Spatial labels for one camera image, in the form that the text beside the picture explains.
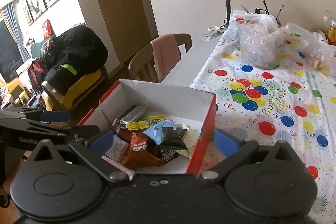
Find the white printed snack packet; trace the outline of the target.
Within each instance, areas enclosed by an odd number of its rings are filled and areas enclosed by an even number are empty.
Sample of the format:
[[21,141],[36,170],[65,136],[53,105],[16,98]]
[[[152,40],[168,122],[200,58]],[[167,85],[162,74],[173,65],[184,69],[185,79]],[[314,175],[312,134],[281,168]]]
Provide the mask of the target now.
[[105,156],[117,163],[121,163],[122,157],[124,156],[128,146],[128,142],[122,140],[117,135],[113,135],[113,143],[108,151],[106,151]]

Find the cream white snack packet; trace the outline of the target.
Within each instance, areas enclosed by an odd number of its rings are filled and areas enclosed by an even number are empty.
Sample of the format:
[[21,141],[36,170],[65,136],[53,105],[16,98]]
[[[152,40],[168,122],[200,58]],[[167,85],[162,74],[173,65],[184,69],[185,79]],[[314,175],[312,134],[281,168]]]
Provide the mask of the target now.
[[182,128],[186,130],[186,133],[183,135],[182,140],[186,145],[187,149],[184,150],[176,150],[182,156],[188,157],[189,159],[192,158],[194,148],[196,143],[199,139],[199,133],[192,129],[189,125],[181,124]]

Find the brown snack bag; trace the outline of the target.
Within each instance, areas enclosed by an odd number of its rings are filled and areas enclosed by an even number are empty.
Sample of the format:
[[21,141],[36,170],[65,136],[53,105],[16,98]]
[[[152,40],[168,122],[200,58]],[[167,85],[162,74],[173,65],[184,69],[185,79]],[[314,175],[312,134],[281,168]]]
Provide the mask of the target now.
[[117,136],[126,141],[126,150],[119,163],[128,169],[163,166],[165,162],[150,152],[153,141],[141,132],[120,131]]

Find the silver foil packet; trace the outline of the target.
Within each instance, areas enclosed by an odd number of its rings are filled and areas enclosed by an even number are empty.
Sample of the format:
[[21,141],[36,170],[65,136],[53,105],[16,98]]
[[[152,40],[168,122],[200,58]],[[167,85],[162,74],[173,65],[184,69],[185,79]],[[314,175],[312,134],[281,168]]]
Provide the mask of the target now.
[[145,106],[137,106],[133,105],[129,109],[127,109],[124,113],[118,116],[114,121],[114,125],[125,126],[128,123],[135,122],[138,120],[140,116],[142,116],[146,112]]

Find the red white cardboard box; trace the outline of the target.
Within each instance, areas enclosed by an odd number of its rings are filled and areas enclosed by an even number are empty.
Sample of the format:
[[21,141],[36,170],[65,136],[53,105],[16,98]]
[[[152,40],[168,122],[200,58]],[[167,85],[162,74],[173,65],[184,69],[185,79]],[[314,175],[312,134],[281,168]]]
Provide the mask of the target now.
[[215,94],[189,87],[119,80],[101,97],[98,107],[91,109],[80,121],[80,125],[95,124],[102,130],[107,129],[133,105],[145,106],[148,115],[161,114],[176,123],[187,124],[199,135],[191,159],[180,155],[163,166],[139,171],[150,174],[192,173],[197,176],[214,130]]

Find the black snack packet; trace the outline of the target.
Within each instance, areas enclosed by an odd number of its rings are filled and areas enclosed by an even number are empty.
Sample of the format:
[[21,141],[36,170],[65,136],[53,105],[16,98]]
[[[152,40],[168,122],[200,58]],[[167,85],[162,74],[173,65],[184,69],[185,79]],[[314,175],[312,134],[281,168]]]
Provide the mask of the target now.
[[161,142],[161,145],[176,150],[187,149],[187,146],[183,141],[183,137],[187,133],[187,129],[183,129],[181,127],[177,128],[163,127],[162,131],[163,131],[163,141]]

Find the yellow minion cheese stick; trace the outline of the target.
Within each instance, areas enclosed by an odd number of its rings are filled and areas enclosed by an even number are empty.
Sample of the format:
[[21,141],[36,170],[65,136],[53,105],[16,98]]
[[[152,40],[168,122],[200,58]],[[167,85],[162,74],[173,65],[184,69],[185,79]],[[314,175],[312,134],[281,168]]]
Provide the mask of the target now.
[[163,121],[166,117],[164,116],[148,116],[144,121],[130,122],[126,125],[129,131],[145,130],[151,128],[151,126]]

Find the light blue snack packet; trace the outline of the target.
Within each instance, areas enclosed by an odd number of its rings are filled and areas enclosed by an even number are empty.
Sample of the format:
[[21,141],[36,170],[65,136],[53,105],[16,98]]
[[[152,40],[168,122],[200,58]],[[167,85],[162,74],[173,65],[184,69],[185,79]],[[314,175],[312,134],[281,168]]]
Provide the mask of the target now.
[[180,125],[174,123],[172,120],[164,119],[161,122],[151,126],[146,129],[143,134],[149,137],[155,144],[161,144],[165,135],[163,132],[163,128],[179,128]]

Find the dark m&m candy bag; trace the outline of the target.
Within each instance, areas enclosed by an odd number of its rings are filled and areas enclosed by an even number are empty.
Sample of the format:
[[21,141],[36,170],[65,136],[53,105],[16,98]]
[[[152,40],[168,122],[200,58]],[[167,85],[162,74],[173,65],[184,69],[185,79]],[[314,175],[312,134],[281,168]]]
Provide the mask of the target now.
[[151,149],[151,154],[157,157],[159,160],[167,163],[176,159],[179,156],[174,149],[165,145],[154,145]]

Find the red checkered snack bag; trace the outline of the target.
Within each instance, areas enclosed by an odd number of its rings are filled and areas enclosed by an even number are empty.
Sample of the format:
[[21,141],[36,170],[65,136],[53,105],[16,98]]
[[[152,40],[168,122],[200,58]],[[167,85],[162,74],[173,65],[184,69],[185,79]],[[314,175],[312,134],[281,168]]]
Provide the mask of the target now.
[[124,138],[128,138],[131,134],[131,132],[129,130],[121,128],[117,125],[111,125],[111,129],[115,130],[118,134],[120,134]]

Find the black jacket pile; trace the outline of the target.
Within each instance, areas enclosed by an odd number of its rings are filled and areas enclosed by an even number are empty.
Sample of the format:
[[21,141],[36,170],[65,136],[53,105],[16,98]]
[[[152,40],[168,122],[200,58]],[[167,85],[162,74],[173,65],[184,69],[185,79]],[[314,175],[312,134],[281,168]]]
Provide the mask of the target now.
[[83,76],[99,71],[107,58],[108,50],[102,40],[80,24],[54,37],[49,51],[32,61],[28,68],[30,83],[37,92],[47,81],[64,96]]

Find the wooden chair with towel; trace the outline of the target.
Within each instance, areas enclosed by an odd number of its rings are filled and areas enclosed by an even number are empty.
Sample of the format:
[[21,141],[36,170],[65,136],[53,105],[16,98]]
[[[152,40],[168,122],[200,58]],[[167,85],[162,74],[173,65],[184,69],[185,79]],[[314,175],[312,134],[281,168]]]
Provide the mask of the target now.
[[182,59],[180,46],[189,51],[193,46],[191,35],[165,34],[152,40],[131,59],[128,67],[131,79],[162,82]]

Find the pink towel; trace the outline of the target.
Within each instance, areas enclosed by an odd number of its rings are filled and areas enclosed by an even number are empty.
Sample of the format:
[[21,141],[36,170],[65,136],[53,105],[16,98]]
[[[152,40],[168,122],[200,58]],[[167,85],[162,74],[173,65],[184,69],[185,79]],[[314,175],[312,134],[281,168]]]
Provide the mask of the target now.
[[180,61],[179,49],[173,34],[161,35],[150,43],[153,49],[154,68],[161,82]]

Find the small clear plastic bag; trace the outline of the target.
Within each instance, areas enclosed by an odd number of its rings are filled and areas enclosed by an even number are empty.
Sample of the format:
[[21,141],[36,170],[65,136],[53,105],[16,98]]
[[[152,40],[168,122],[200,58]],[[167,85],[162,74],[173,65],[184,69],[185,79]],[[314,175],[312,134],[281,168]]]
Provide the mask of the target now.
[[323,75],[335,77],[335,46],[327,44],[319,32],[311,33],[294,23],[287,23],[286,27],[303,42],[301,52],[307,64]]

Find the orange drink bottle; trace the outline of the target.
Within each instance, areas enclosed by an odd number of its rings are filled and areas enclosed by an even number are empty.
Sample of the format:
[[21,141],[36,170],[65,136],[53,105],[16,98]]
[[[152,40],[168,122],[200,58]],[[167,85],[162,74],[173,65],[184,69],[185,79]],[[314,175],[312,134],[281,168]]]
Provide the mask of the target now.
[[336,21],[333,19],[330,22],[330,27],[327,32],[327,43],[336,46]]

